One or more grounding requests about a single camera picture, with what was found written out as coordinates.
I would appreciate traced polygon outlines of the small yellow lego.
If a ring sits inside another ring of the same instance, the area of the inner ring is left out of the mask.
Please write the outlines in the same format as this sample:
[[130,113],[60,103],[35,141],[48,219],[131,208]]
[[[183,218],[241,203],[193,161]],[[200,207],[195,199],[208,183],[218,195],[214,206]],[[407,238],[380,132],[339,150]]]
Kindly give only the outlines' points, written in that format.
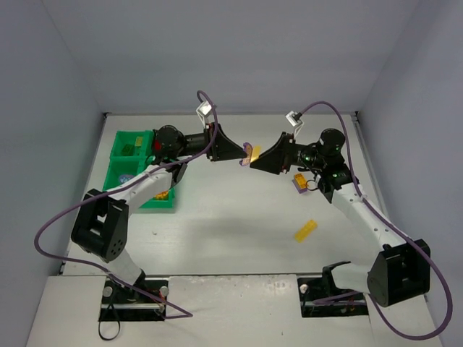
[[261,146],[256,145],[252,148],[251,156],[250,156],[250,162],[253,163],[256,161],[259,156],[260,156],[260,151],[261,151]]

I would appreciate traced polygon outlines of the purple lego brick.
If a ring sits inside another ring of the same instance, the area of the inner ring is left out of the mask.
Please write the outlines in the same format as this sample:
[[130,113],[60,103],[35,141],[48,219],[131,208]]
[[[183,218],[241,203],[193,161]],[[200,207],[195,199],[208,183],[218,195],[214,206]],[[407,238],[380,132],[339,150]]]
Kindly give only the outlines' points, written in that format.
[[245,142],[243,144],[243,150],[244,150],[246,156],[239,161],[239,164],[242,167],[245,167],[245,166],[248,166],[250,164],[250,162],[251,162],[253,146],[249,142]]

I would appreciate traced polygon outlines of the orange lego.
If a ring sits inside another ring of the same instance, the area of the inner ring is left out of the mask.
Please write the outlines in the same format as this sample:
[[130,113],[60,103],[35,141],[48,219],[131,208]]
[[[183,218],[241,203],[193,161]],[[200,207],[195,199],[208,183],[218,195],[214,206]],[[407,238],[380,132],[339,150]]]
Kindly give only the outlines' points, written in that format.
[[294,175],[294,181],[300,187],[306,187],[307,186],[307,179],[301,173],[298,173],[298,174]]

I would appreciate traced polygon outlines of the large red lego brick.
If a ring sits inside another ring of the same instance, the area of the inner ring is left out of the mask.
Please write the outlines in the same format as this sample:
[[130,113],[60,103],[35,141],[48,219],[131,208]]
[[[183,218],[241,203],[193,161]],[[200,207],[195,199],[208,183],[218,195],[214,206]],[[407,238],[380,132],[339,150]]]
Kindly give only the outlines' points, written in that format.
[[159,152],[162,150],[161,143],[158,140],[154,140],[152,143],[152,151]]

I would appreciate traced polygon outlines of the orange lego brick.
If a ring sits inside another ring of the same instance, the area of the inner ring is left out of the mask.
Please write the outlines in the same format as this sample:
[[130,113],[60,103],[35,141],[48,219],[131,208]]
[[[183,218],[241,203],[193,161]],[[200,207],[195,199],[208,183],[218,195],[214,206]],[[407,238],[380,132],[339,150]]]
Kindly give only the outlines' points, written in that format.
[[169,191],[159,193],[153,197],[154,200],[167,200],[169,198]]

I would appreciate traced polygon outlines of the yellow lego plate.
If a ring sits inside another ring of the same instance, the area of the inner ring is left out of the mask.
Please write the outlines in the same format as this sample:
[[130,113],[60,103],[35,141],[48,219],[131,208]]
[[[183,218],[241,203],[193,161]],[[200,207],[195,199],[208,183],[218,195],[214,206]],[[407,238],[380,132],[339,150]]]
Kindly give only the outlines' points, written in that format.
[[309,220],[294,234],[294,240],[302,243],[317,227],[318,224],[315,220]]

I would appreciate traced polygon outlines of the purple flower lego piece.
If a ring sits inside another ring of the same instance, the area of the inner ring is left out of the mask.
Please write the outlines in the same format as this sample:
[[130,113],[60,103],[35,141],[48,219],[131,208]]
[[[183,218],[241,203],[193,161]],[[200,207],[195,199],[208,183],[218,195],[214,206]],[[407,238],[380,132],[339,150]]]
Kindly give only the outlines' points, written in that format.
[[130,175],[130,174],[122,174],[119,176],[118,180],[119,180],[119,183],[120,184],[124,184],[126,182],[128,182],[129,180],[133,179],[134,176],[133,175]]

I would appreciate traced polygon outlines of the pale yellow-green lego brick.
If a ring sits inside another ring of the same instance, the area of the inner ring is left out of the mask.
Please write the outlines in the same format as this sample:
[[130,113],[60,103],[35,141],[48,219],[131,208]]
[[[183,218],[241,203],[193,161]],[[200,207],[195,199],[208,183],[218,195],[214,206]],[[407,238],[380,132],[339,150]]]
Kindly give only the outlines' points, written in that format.
[[142,147],[143,146],[144,138],[142,136],[136,137],[135,139],[135,147]]

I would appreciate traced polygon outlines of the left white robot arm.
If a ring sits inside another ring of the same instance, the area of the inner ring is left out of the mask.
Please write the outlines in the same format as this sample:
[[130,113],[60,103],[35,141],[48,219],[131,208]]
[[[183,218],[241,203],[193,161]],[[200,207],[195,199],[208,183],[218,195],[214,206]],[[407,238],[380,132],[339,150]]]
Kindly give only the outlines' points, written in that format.
[[125,249],[131,214],[182,180],[187,169],[187,162],[182,158],[206,155],[216,162],[247,156],[215,122],[207,125],[203,132],[190,135],[182,134],[172,125],[163,126],[154,132],[151,150],[154,159],[144,171],[103,192],[102,198],[98,197],[100,191],[97,189],[85,195],[71,234],[71,240],[104,262],[111,274],[137,288],[144,288],[145,272]]

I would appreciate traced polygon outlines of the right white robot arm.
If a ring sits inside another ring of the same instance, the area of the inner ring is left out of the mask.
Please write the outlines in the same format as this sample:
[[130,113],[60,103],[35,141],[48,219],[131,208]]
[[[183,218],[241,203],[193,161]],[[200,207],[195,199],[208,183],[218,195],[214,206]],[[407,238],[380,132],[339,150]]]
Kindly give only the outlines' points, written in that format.
[[381,307],[426,294],[430,290],[430,265],[424,259],[429,246],[418,239],[412,247],[396,235],[382,213],[373,213],[356,189],[359,182],[344,161],[341,149],[345,136],[337,129],[325,129],[319,140],[298,145],[282,132],[277,143],[250,166],[271,174],[298,166],[315,176],[318,191],[352,223],[375,255],[369,265],[339,262],[323,268],[323,280],[330,295],[353,290],[373,297]]

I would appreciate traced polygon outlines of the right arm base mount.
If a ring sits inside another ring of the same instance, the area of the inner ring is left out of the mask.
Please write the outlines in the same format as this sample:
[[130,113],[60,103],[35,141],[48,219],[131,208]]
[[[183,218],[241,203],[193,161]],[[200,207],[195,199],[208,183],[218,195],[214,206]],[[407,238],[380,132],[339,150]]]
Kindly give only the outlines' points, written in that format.
[[368,306],[362,294],[350,290],[329,289],[319,277],[298,277],[302,318],[368,316]]

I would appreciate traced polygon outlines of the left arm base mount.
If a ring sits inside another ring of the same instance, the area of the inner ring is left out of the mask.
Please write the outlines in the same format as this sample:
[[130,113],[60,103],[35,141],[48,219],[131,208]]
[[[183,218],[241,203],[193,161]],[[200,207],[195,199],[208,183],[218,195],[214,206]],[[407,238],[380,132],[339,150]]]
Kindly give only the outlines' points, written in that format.
[[163,322],[165,318],[164,304],[106,279],[99,322]]

